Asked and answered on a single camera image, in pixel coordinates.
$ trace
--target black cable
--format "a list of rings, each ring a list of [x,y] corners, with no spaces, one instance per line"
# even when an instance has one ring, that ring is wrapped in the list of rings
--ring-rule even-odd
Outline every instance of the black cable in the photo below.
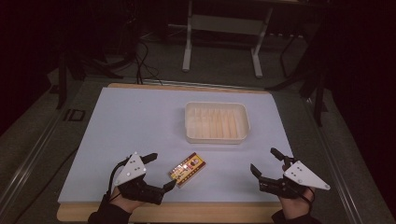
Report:
[[[24,215],[24,213],[29,210],[29,208],[35,203],[35,201],[40,197],[40,195],[44,192],[44,190],[49,186],[50,182],[53,180],[53,178],[58,174],[58,172],[62,169],[64,164],[73,156],[78,151],[78,147],[74,149],[67,157],[66,159],[61,163],[61,165],[56,169],[55,173],[52,175],[52,177],[49,179],[47,184],[43,187],[42,190],[40,190],[37,195],[33,198],[33,200],[20,212],[20,214],[17,216],[15,221],[13,222],[14,224],[17,223],[20,218]]]

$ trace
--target table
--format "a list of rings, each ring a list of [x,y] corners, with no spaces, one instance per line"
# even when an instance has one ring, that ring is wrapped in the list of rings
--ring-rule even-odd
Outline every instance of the table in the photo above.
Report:
[[[256,45],[251,49],[251,58],[254,67],[254,73],[257,78],[262,77],[262,67],[260,65],[259,52],[262,47],[262,41],[265,37],[268,24],[270,22],[274,5],[275,4],[288,4],[296,6],[308,6],[308,7],[323,7],[323,4],[312,4],[308,2],[302,2],[298,0],[261,0],[260,3],[268,4],[268,8],[264,13],[265,17],[263,21],[257,20],[245,20],[237,18],[225,18],[217,16],[207,16],[194,14],[192,12],[192,2],[189,0],[188,7],[188,19],[187,19],[187,40],[186,48],[184,50],[184,58],[182,71],[189,72],[191,64],[191,35],[192,30],[205,30],[214,32],[224,32],[242,35],[256,35]]]

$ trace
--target metal stand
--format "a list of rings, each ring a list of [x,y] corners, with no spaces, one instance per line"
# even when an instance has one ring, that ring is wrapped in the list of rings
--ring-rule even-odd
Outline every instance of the metal stand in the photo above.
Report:
[[[189,1],[189,14],[187,19],[187,42],[184,50],[183,72],[190,71],[191,64],[191,32],[195,30],[206,30],[215,32],[234,33],[242,35],[257,35],[258,41],[256,46],[251,49],[251,57],[254,66],[254,72],[257,78],[262,77],[262,68],[260,65],[259,51],[265,32],[271,18],[273,8],[269,7],[266,12],[264,21],[242,20],[235,18],[223,18],[192,14],[192,0]]]

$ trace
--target plastic container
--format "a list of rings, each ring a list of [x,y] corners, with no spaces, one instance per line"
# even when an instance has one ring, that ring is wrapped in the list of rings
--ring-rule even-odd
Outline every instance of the plastic container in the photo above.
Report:
[[[240,144],[250,130],[247,111],[241,104],[190,102],[185,117],[190,143]]]

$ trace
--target gray floor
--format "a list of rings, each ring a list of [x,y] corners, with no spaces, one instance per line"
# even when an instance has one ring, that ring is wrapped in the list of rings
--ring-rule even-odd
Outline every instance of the gray floor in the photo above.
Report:
[[[143,77],[150,77],[151,73],[158,70],[157,78],[163,84],[199,83],[262,90],[264,86],[284,80],[278,62],[279,53],[287,42],[282,37],[265,38],[260,53],[264,73],[261,79],[254,77],[248,48],[194,46],[191,70],[183,73],[184,46],[179,44],[176,36],[171,36],[167,44],[152,41],[151,35],[145,38],[148,44],[146,64],[150,67],[148,70],[143,69]],[[298,62],[304,50],[304,41],[298,40],[294,46],[286,58],[289,71]],[[144,52],[141,46],[139,54],[143,56]],[[100,90],[111,82],[119,81],[101,77],[91,69],[87,71],[89,76],[85,81],[69,80],[69,98],[62,110],[55,109],[57,95],[45,93],[1,136],[1,192],[12,192],[7,187],[25,158],[37,158],[37,163],[28,166],[32,168],[31,171],[24,172],[24,187],[13,192],[15,197],[2,196],[2,206],[5,198],[9,205],[9,209],[2,208],[2,223],[13,223],[30,202],[34,203],[18,223],[60,223],[56,218],[59,207],[57,199],[73,156],[52,180],[51,177],[78,147]],[[134,64],[118,71],[118,74],[125,76],[123,82],[133,83],[135,71]],[[57,70],[49,74],[54,83],[57,82],[56,76]],[[159,84],[156,78],[144,82]],[[311,105],[298,94],[300,86],[301,83],[297,83],[280,92],[273,92],[273,95],[294,156],[304,158],[309,167],[333,186],[330,191],[318,191],[313,215],[323,223],[395,223],[332,101],[331,93],[325,92],[324,103],[328,111],[322,113],[323,127],[318,128],[312,125]],[[65,121],[63,117],[67,109],[86,110],[87,115],[82,122]],[[49,180],[50,184],[36,197]]]

